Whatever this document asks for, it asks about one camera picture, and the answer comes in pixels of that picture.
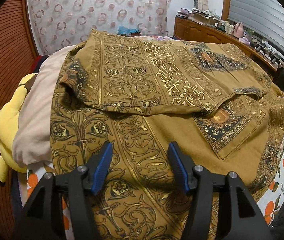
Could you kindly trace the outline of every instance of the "orange spot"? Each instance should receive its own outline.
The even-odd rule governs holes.
[[[30,197],[30,195],[33,192],[33,190],[34,190],[34,188],[32,188],[32,187],[27,190],[28,197]]]
[[[67,204],[64,201],[64,199],[62,199],[62,210],[65,210],[67,208]]]
[[[274,188],[275,181],[272,181],[271,184],[269,185],[269,189],[272,190]]]
[[[271,221],[272,221],[272,217],[270,216],[270,215],[265,215],[264,216],[264,219],[265,219],[265,221],[266,221],[266,223],[269,225],[270,223],[271,223]]]
[[[267,205],[266,205],[266,208],[265,208],[265,215],[270,215],[272,214],[274,210],[274,202],[273,201],[270,201]]]
[[[69,219],[63,215],[63,224],[64,224],[64,230],[68,230],[70,227]]]
[[[31,173],[28,177],[28,184],[30,187],[35,187],[38,184],[38,176],[35,173]]]

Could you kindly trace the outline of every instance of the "gold paisley pattern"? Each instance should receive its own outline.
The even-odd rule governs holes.
[[[238,172],[257,200],[274,178],[284,134],[283,94],[272,86],[259,101],[254,94],[238,95],[234,89],[249,86],[224,84],[219,75],[228,72],[216,71],[216,78],[204,73],[186,46],[93,30],[65,59],[52,101],[52,162],[56,174],[67,173],[106,140],[113,144],[103,190],[92,200],[103,239],[181,238],[191,198],[174,184],[166,153],[172,140],[211,172]],[[223,51],[210,48],[214,55]],[[213,61],[221,58],[206,53]],[[236,72],[257,77],[250,85],[266,92],[268,80],[253,62]],[[223,147],[215,147],[216,141]],[[252,144],[253,157],[245,150]],[[217,216],[215,197],[209,239]]]

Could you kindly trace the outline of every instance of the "pink jug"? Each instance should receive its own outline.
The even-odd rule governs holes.
[[[242,23],[238,23],[235,26],[235,30],[234,30],[233,36],[235,36],[237,38],[243,38],[243,36],[244,36],[244,29],[243,29],[243,24]]]

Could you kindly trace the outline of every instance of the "window blind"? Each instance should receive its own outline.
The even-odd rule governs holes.
[[[229,19],[243,23],[284,52],[284,8],[277,0],[231,0]]]

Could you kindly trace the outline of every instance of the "silver bolt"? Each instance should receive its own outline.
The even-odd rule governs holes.
[[[45,179],[51,179],[51,177],[53,176],[53,174],[52,174],[51,172],[47,172],[47,173],[45,173],[43,176],[44,176]]]
[[[196,171],[198,171],[198,172],[201,172],[201,171],[204,170],[203,166],[201,166],[201,165],[196,165],[196,166],[194,167],[194,169],[195,169]]]
[[[231,171],[231,172],[229,173],[229,176],[230,176],[232,179],[236,179],[236,178],[237,178],[237,173],[234,172],[234,171]]]
[[[77,168],[77,170],[78,170],[79,172],[85,172],[85,171],[87,170],[87,167],[86,167],[85,165],[81,165],[81,166],[79,166],[79,167]]]

